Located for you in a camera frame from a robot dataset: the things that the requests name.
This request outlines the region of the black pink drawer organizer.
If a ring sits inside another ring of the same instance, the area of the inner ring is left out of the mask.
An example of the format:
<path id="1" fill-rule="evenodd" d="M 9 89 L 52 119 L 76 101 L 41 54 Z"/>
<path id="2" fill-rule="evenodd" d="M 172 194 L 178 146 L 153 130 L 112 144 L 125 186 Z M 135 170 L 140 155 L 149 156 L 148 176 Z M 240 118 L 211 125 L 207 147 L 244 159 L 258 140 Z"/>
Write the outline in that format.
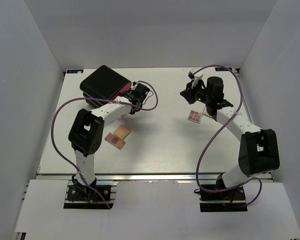
<path id="1" fill-rule="evenodd" d="M 131 89 L 132 82 L 106 65 L 100 66 L 80 83 L 85 98 L 115 100 Z"/>

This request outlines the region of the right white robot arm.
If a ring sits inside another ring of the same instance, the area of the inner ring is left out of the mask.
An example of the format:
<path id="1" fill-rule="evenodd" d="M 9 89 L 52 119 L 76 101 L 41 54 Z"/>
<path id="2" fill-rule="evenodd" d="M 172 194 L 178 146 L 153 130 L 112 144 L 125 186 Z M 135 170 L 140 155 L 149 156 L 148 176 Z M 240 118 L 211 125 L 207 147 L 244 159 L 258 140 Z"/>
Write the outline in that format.
<path id="1" fill-rule="evenodd" d="M 280 156 L 275 131 L 262 129 L 240 115 L 233 104 L 224 98 L 223 90 L 224 83 L 220 77 L 209 77 L 204 83 L 201 78 L 192 76 L 180 95 L 189 104 L 205 104 L 207 114 L 221 124 L 217 133 L 228 129 L 240 142 L 237 165 L 218 177 L 215 189 L 200 188 L 226 200 L 233 195 L 234 189 L 252 178 L 277 170 Z"/>

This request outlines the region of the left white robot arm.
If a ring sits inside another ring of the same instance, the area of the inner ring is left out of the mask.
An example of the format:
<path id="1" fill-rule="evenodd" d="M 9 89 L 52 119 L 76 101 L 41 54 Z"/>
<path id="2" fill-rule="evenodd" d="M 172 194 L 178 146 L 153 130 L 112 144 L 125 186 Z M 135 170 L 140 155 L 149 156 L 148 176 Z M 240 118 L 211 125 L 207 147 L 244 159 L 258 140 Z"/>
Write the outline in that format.
<path id="1" fill-rule="evenodd" d="M 77 113 L 68 139 L 78 167 L 72 182 L 84 199 L 89 200 L 96 193 L 94 156 L 101 146 L 105 126 L 124 115 L 140 111 L 150 91 L 146 85 L 137 83 L 105 105 L 93 110 L 81 109 Z"/>

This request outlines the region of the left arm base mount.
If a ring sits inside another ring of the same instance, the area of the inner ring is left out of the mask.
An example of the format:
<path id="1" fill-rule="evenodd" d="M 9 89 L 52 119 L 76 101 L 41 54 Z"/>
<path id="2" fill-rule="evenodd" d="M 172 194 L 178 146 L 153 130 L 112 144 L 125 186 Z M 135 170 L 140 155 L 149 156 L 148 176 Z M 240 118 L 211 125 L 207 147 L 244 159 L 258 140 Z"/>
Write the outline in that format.
<path id="1" fill-rule="evenodd" d="M 66 188 L 63 208 L 72 210 L 110 210 L 116 199 L 116 182 L 97 182 L 96 189 L 103 196 L 109 208 L 99 194 L 92 191 L 87 195 L 72 182 L 69 182 Z"/>

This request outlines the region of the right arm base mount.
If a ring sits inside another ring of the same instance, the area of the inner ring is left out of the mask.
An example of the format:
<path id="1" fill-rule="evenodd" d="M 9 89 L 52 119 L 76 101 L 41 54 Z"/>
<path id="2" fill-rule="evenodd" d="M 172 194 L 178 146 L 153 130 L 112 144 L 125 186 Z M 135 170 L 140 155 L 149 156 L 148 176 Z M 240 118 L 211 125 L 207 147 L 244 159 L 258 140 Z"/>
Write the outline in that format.
<path id="1" fill-rule="evenodd" d="M 243 187 L 225 192 L 210 193 L 197 188 L 201 213 L 247 212 L 246 195 Z"/>

